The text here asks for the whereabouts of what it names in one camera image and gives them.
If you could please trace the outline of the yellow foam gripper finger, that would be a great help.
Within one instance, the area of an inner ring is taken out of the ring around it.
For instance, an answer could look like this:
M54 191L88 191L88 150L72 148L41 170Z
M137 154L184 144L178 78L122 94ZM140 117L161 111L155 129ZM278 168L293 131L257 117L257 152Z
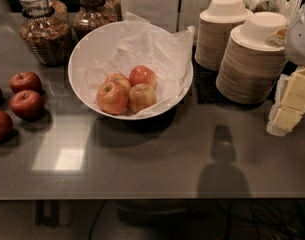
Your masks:
M281 74L277 83L276 83L276 90L274 94L274 104L271 107L269 116L268 116L268 123L266 126L266 130L269 134L283 137L287 134L287 131L284 129L279 128L276 124L273 123L273 120L278 112L278 109L280 108L281 99L284 95L284 92L287 87L289 76L286 74Z
M288 78L278 102L273 124L290 132L305 114L305 67L299 67Z

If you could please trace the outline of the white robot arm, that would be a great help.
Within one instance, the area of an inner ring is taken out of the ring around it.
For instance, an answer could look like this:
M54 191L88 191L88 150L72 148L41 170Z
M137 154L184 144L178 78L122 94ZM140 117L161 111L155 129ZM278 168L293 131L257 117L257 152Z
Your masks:
M282 74L277 82L266 126L274 136L290 133L305 114L305 3L286 31L285 55L297 68L290 76Z

